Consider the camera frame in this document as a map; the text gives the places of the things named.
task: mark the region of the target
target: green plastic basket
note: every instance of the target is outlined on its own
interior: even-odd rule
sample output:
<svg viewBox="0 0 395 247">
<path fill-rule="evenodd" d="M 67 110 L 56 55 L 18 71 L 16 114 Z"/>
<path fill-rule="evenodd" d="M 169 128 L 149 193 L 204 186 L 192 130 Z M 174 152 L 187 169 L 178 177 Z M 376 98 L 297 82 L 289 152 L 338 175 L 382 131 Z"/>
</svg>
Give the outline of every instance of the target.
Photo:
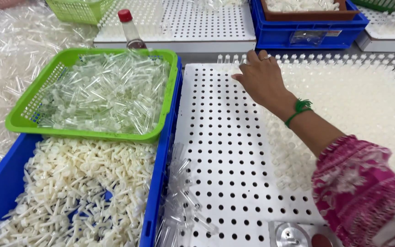
<svg viewBox="0 0 395 247">
<path fill-rule="evenodd" d="M 173 91 L 175 89 L 176 76 L 178 74 L 178 56 L 170 50 L 154 50 L 151 54 L 156 54 L 157 58 L 167 61 L 171 65 L 170 75 L 166 83 L 164 101 L 162 103 L 161 114 L 158 124 L 152 132 L 147 134 L 118 134 L 105 132 L 92 132 L 82 130 L 62 130 L 51 128 L 39 128 L 37 126 L 41 115 L 37 109 L 41 105 L 43 93 L 40 89 L 55 83 L 67 70 L 86 54 L 118 54 L 126 52 L 125 49 L 87 49 L 87 48 L 71 48 L 59 52 L 54 58 L 42 69 L 39 76 L 27 88 L 27 90 L 19 98 L 14 108 L 6 117 L 5 126 L 9 131 L 53 135 L 69 138 L 88 138 L 96 140 L 127 140 L 133 142 L 155 142 L 157 141 L 162 128 L 164 127 L 165 117 L 170 111 L 172 104 Z M 147 49 L 138 49 L 138 53 L 149 56 Z"/>
<path fill-rule="evenodd" d="M 61 21 L 96 25 L 114 0 L 99 0 L 94 3 L 77 0 L 46 0 L 46 2 Z"/>
<path fill-rule="evenodd" d="M 395 0 L 352 0 L 352 2 L 381 12 L 388 11 L 391 13 L 395 11 Z"/>
</svg>

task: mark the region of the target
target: blue plastic crate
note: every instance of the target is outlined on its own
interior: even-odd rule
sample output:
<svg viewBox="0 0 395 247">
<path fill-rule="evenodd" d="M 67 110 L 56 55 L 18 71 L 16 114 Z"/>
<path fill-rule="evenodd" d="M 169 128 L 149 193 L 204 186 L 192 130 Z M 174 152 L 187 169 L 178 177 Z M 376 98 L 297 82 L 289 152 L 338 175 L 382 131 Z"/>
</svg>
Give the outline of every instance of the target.
<svg viewBox="0 0 395 247">
<path fill-rule="evenodd" d="M 166 162 L 172 148 L 176 122 L 178 120 L 179 100 L 182 89 L 182 64 L 178 57 L 178 76 L 176 77 L 175 90 L 172 97 L 170 113 L 167 114 L 164 128 L 158 142 L 155 167 L 150 184 L 150 191 L 147 200 L 146 212 L 144 216 L 143 231 L 141 233 L 140 247 L 153 245 L 156 235 L 156 224 L 158 220 L 159 202 L 162 193 L 162 186 L 166 180 Z M 0 162 L 0 220 L 10 209 L 16 207 L 15 199 L 24 192 L 24 165 L 30 157 L 33 157 L 33 150 L 36 143 L 40 142 L 42 136 L 39 134 L 20 134 L 13 146 Z"/>
<path fill-rule="evenodd" d="M 349 0 L 346 5 L 347 10 L 358 9 Z M 266 21 L 260 0 L 249 0 L 249 7 L 257 49 L 347 49 L 370 22 L 362 13 L 352 21 Z M 320 42 L 294 43 L 292 37 L 296 31 L 320 33 Z"/>
</svg>

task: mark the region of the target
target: hand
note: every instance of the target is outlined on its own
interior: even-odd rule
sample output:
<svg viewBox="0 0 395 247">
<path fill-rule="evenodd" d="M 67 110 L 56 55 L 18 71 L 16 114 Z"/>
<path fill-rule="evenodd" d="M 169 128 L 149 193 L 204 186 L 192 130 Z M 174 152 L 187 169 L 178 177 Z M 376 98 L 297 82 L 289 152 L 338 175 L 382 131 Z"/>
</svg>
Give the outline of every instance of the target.
<svg viewBox="0 0 395 247">
<path fill-rule="evenodd" d="M 286 121 L 295 113 L 297 98 L 284 86 L 277 60 L 273 57 L 265 59 L 267 56 L 265 50 L 260 51 L 258 56 L 255 51 L 249 51 L 249 64 L 239 67 L 243 75 L 234 74 L 231 77 L 242 84 L 256 103 Z"/>
</svg>

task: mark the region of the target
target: ring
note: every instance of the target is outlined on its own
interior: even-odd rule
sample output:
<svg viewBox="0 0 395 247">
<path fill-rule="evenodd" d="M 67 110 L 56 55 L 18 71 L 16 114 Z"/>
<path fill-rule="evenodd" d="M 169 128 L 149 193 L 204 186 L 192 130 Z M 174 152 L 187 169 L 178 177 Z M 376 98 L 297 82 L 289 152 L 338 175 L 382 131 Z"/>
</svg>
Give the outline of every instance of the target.
<svg viewBox="0 0 395 247">
<path fill-rule="evenodd" d="M 271 57 L 271 55 L 268 54 L 265 58 L 261 59 L 260 62 L 263 61 L 263 60 L 265 60 L 265 59 L 269 59 L 270 57 Z"/>
</svg>

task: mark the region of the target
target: green thread bracelet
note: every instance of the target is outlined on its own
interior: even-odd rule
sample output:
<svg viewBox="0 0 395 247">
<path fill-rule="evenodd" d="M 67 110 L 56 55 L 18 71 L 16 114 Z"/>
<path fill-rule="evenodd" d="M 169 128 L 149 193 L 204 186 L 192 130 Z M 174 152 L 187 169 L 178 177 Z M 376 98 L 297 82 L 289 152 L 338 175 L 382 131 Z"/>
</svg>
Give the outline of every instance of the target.
<svg viewBox="0 0 395 247">
<path fill-rule="evenodd" d="M 300 98 L 297 99 L 297 102 L 295 103 L 295 111 L 296 113 L 292 115 L 284 124 L 290 129 L 289 124 L 291 123 L 291 120 L 298 114 L 305 112 L 305 111 L 313 111 L 310 108 L 310 105 L 312 102 L 310 102 L 308 99 L 306 100 L 301 100 Z"/>
</svg>

